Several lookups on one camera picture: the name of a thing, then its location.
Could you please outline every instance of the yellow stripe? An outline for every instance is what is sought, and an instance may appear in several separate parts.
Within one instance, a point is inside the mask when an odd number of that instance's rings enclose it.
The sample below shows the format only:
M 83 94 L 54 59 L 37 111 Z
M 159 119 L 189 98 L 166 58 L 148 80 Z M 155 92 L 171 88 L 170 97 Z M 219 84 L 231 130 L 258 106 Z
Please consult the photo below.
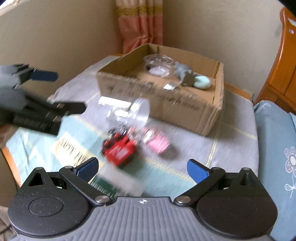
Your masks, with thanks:
M 143 14 L 161 14 L 163 13 L 163 7 L 162 6 L 154 6 L 154 7 L 148 7 L 145 5 L 141 5 L 139 7 L 125 7 L 117 8 L 117 14 L 118 16 L 126 15 L 126 16 L 136 16 L 136 15 L 143 15 Z
M 77 119 L 80 123 L 82 123 L 84 126 L 86 126 L 88 129 L 90 129 L 91 131 L 93 131 L 94 133 L 96 133 L 99 137 L 102 137 L 102 138 L 107 138 L 107 135 L 105 133 L 103 133 L 102 131 L 99 131 L 96 127 L 94 127 L 93 125 L 87 123 L 85 120 L 83 120 L 82 118 L 80 118 L 79 116 L 74 116 L 75 119 Z M 159 169 L 162 169 L 168 173 L 171 173 L 171 174 L 174 174 L 175 176 L 178 176 L 184 180 L 189 180 L 189 181 L 192 181 L 192 183 L 194 183 L 194 181 L 191 179 L 190 176 L 188 176 L 187 174 L 184 174 L 182 172 L 179 172 L 173 168 L 170 168 L 170 167 L 167 167 L 166 165 L 163 165 L 153 159 L 150 159 L 150 158 L 147 158 L 147 157 L 144 157 L 144 156 L 140 156 L 143 161 L 159 168 Z
M 251 135 L 251 134 L 249 134 L 249 133 L 247 133 L 247 132 L 244 132 L 244 131 L 238 129 L 237 127 L 235 127 L 235 126 L 233 126 L 233 125 L 226 124 L 226 123 L 224 123 L 224 122 L 222 122 L 222 121 L 221 121 L 220 123 L 221 123 L 222 125 L 224 125 L 224 126 L 227 126 L 227 127 L 231 128 L 231 129 L 234 129 L 234 130 L 238 131 L 239 133 L 243 134 L 243 135 L 246 136 L 246 137 L 252 138 L 252 139 L 254 139 L 254 140 L 257 140 L 257 139 L 258 139 L 257 136 L 254 136 L 254 135 Z
M 90 129 L 91 131 L 93 131 L 94 133 L 96 133 L 98 136 L 100 136 L 102 138 L 107 138 L 108 137 L 108 135 L 106 133 L 104 133 L 102 131 L 99 131 L 93 125 L 91 125 L 88 122 L 86 122 L 85 120 L 83 120 L 80 116 L 74 115 L 74 118 L 76 120 L 78 120 L 80 123 L 82 123 L 84 126 L 86 126 L 88 129 Z
M 98 96 L 99 93 L 94 94 L 92 97 L 90 97 L 86 103 L 90 102 L 91 100 L 93 100 L 96 96 Z
M 214 152 L 215 152 L 216 146 L 217 146 L 218 137 L 219 137 L 219 134 L 220 134 L 220 129 L 221 129 L 221 124 L 218 123 L 218 129 L 217 129 L 216 136 L 215 136 L 215 139 L 214 139 L 214 142 L 213 142 L 213 146 L 212 146 L 212 149 L 211 149 L 210 155 L 209 155 L 209 157 L 208 157 L 208 159 L 207 159 L 207 164 L 206 164 L 207 167 L 210 166 L 210 163 L 211 163 L 211 161 L 212 161 L 212 158 L 213 158 L 213 155 L 214 155 Z
M 218 142 L 218 138 L 219 138 L 219 134 L 220 134 L 220 129 L 221 129 L 221 121 L 220 120 L 222 120 L 222 118 L 223 118 L 224 110 L 225 110 L 225 108 L 222 109 L 222 111 L 220 113 L 220 116 L 219 116 L 216 136 L 215 136 L 215 139 L 214 139 L 214 142 L 213 142 L 211 152 L 210 152 L 209 157 L 207 159 L 206 167 L 209 167 L 211 165 L 211 162 L 212 162 L 212 158 L 213 158 L 216 146 L 217 146 L 217 142 Z
M 164 164 L 162 164 L 162 163 L 160 163 L 158 161 L 155 161 L 153 159 L 146 158 L 146 157 L 144 157 L 142 155 L 139 155 L 139 157 L 142 158 L 145 162 L 157 167 L 158 169 L 164 170 L 167 173 L 170 173 L 170 174 L 173 174 L 173 175 L 175 175 L 177 177 L 180 177 L 183 180 L 192 181 L 192 183 L 195 183 L 188 174 L 176 171 L 175 169 L 173 169 L 171 167 L 168 167 L 168 166 L 166 166 L 166 165 L 164 165 Z

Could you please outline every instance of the curtain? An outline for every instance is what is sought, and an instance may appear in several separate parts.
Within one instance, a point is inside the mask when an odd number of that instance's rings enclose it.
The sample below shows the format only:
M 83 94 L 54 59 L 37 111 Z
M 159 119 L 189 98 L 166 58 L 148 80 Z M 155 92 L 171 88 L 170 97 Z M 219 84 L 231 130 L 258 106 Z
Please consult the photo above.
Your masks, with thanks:
M 123 53 L 163 43 L 163 0 L 116 0 Z

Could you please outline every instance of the clear plastic container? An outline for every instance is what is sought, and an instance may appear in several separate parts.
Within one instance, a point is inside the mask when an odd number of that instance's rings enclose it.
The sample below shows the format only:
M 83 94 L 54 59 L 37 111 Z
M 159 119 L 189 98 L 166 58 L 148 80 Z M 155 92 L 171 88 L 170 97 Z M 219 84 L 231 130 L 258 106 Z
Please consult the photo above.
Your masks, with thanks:
M 107 121 L 113 127 L 134 126 L 143 128 L 149 118 L 150 102 L 148 99 L 136 99 L 128 108 L 114 106 L 107 115 Z
M 171 74 L 174 60 L 163 54 L 151 54 L 143 58 L 145 71 L 159 77 L 167 77 Z

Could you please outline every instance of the wooden furniture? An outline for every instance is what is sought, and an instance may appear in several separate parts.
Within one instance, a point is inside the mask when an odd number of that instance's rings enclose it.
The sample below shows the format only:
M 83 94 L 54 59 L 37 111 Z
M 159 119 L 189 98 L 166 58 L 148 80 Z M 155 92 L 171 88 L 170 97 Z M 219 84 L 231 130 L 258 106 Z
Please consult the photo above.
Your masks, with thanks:
M 296 112 L 296 17 L 283 8 L 280 19 L 283 25 L 281 45 L 254 104 L 269 100 L 287 112 Z
M 231 84 L 227 84 L 227 83 L 224 83 L 224 87 L 226 90 L 231 91 L 232 93 L 235 93 L 237 95 L 240 95 L 241 97 L 244 97 L 245 99 L 252 101 L 251 96 L 248 92 L 243 91 L 243 90 L 241 90 Z

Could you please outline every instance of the blue pillow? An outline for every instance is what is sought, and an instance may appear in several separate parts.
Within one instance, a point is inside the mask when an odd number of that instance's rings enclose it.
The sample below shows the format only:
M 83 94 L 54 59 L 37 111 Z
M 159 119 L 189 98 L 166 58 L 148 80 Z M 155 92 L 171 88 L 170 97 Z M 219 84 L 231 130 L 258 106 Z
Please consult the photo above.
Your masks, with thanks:
M 255 107 L 258 177 L 278 208 L 271 232 L 276 241 L 296 236 L 296 132 L 292 117 L 269 101 Z

